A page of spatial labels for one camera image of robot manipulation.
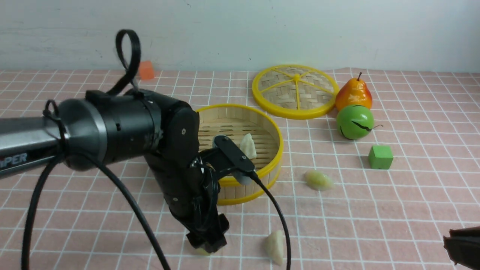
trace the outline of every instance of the black object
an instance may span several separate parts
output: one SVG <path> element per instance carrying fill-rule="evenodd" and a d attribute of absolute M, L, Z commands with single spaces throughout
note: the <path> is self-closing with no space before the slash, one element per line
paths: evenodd
<path fill-rule="evenodd" d="M 129 65 L 121 41 L 132 42 Z M 27 214 L 22 246 L 22 270 L 29 269 L 32 229 L 40 194 L 53 168 L 64 162 L 75 171 L 99 168 L 129 202 L 164 269 L 165 256 L 142 211 L 108 164 L 144 156 L 158 182 L 172 215 L 188 230 L 195 248 L 209 253 L 227 244 L 229 222 L 216 207 L 218 180 L 232 174 L 241 184 L 252 178 L 272 199 L 287 237 L 287 269 L 291 251 L 288 229 L 280 207 L 261 183 L 255 166 L 226 136 L 217 136 L 212 149 L 199 152 L 199 115 L 188 103 L 134 82 L 140 63 L 140 41 L 132 30 L 121 30 L 117 52 L 126 74 L 107 93 L 88 90 L 84 99 L 67 99 L 58 106 L 48 100 L 43 117 L 0 119 L 0 179 L 47 165 L 40 175 Z M 123 96 L 128 85 L 133 88 Z"/>
<path fill-rule="evenodd" d="M 480 227 L 450 230 L 450 237 L 444 236 L 444 248 L 455 264 L 480 270 Z"/>

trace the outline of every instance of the pear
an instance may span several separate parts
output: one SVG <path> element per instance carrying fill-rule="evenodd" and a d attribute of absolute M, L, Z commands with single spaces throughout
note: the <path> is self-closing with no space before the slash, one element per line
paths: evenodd
<path fill-rule="evenodd" d="M 335 107 L 341 111 L 348 105 L 362 105 L 368 109 L 372 108 L 372 94 L 368 90 L 367 84 L 360 79 L 361 72 L 358 78 L 351 78 L 335 97 Z"/>

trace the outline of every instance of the bamboo steamer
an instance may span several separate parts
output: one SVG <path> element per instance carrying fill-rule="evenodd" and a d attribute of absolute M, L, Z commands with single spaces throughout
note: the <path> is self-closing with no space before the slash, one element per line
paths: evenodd
<path fill-rule="evenodd" d="M 255 108 L 239 104 L 218 104 L 198 110 L 200 150 L 212 147 L 216 135 L 228 136 L 237 146 L 250 133 L 255 142 L 257 158 L 253 159 L 259 178 L 270 189 L 278 178 L 283 154 L 283 138 L 277 124 Z M 218 205 L 234 205 L 251 201 L 264 192 L 255 182 L 243 186 L 233 176 L 219 181 Z"/>
<path fill-rule="evenodd" d="M 265 111 L 283 118 L 306 120 L 327 114 L 339 92 L 326 73 L 302 65 L 279 65 L 260 72 L 252 84 L 253 98 Z"/>

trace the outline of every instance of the grid pattern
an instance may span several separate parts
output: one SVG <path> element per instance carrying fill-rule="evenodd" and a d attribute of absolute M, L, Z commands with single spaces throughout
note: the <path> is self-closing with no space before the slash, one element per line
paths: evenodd
<path fill-rule="evenodd" d="M 460 270 L 443 249 L 449 229 L 480 225 L 480 74 L 326 71 L 342 86 L 362 71 L 374 98 L 376 129 L 356 142 L 336 132 L 336 112 L 308 121 L 272 117 L 285 140 L 282 172 L 272 187 L 289 225 L 292 269 Z M 39 116 L 48 98 L 108 90 L 123 71 L 0 71 L 0 117 Z M 255 72 L 162 71 L 140 86 L 194 109 L 251 96 Z M 368 169 L 374 144 L 389 145 L 390 170 Z M 219 207 L 231 228 L 228 246 L 195 255 L 184 228 L 163 203 L 143 159 L 113 164 L 137 199 L 172 269 L 284 269 L 270 264 L 263 239 L 281 229 L 265 196 Z M 318 169 L 336 188 L 315 192 L 302 175 Z M 23 225 L 40 170 L 0 181 L 0 268 L 18 269 Z M 37 270 L 153 270 L 161 265 L 121 193 L 98 170 L 59 165 L 42 193 L 32 242 Z"/>

